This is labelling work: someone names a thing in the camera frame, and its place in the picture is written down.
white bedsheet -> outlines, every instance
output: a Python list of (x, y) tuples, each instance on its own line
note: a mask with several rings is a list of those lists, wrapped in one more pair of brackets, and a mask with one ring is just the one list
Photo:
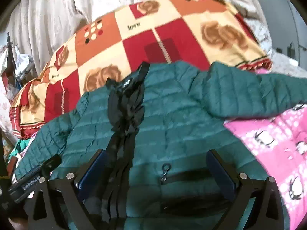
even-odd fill
[[(52, 54), (85, 23), (121, 6), (141, 0), (22, 0), (6, 31), (21, 53), (33, 56), (39, 74)], [(227, 0), (244, 17), (266, 20), (258, 0)]]
[(10, 106), (10, 101), (7, 98), (7, 93), (0, 76), (0, 128), (11, 143), (15, 144), (17, 138), (13, 136), (13, 128), (9, 117)]

white curtain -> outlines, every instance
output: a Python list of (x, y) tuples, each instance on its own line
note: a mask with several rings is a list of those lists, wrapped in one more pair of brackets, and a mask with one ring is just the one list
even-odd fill
[[(141, 0), (22, 0), (11, 14), (7, 31), (21, 53), (33, 56), (39, 74), (52, 54), (78, 28), (121, 6)], [(245, 17), (266, 20), (258, 0), (227, 0)]]

metal bolt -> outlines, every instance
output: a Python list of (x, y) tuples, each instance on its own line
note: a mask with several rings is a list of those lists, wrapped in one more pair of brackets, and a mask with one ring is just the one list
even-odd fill
[(45, 180), (46, 180), (45, 177), (41, 177), (41, 178), (39, 178), (38, 182), (43, 183)]
[(70, 180), (70, 179), (73, 179), (74, 176), (75, 176), (74, 173), (68, 173), (68, 174), (66, 175), (66, 178)]
[(269, 176), (269, 181), (270, 182), (275, 182), (275, 178), (273, 176)]
[(247, 177), (248, 177), (248, 175), (245, 174), (245, 173), (241, 173), (241, 174), (240, 174), (240, 178), (242, 178), (242, 179), (244, 179), (244, 180), (246, 180)]

green puffer jacket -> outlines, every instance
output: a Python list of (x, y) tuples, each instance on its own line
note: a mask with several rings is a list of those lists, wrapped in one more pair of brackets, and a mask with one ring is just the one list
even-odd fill
[[(138, 72), (119, 86), (133, 83)], [(256, 75), (218, 62), (208, 72), (184, 62), (152, 64), (144, 87), (145, 115), (128, 167), (125, 201), (124, 229), (133, 230), (212, 229), (222, 213), (202, 217), (163, 214), (161, 204), (167, 200), (219, 192), (212, 178), (185, 179), (180, 174), (205, 168), (206, 152), (215, 149), (239, 173), (266, 179), (255, 157), (223, 126), (224, 119), (273, 117), (301, 101), (307, 102), (305, 79)], [(89, 161), (96, 150), (106, 149), (114, 133), (108, 119), (110, 91), (104, 86), (85, 93), (76, 109), (44, 125), (16, 169), (17, 178), (55, 154), (61, 155), (62, 164), (52, 178), (63, 178)], [(171, 182), (161, 184), (162, 165), (166, 163), (172, 167), (167, 173)], [(289, 218), (284, 212), (287, 229)], [(246, 212), (238, 229), (243, 228), (247, 217)]]

penguin print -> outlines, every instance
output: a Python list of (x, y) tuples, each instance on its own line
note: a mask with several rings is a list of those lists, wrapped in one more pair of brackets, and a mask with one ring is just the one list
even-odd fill
[(276, 117), (271, 117), (271, 118), (269, 118), (268, 120), (269, 120), (270, 122), (273, 122), (275, 119), (276, 119)]
[(271, 147), (271, 145), (275, 142), (275, 139), (265, 130), (261, 132), (256, 132), (255, 140), (259, 144), (264, 144), (267, 147)]
[(304, 192), (303, 185), (297, 177), (289, 184), (289, 196), (292, 200), (300, 200)]
[(293, 111), (298, 111), (298, 110), (301, 110), (301, 109), (304, 109), (306, 107), (306, 104), (297, 104), (296, 106), (294, 106), (293, 108), (292, 108), (292, 110)]
[(305, 142), (298, 142), (296, 144), (296, 150), (301, 155), (304, 155), (307, 152), (307, 144)]

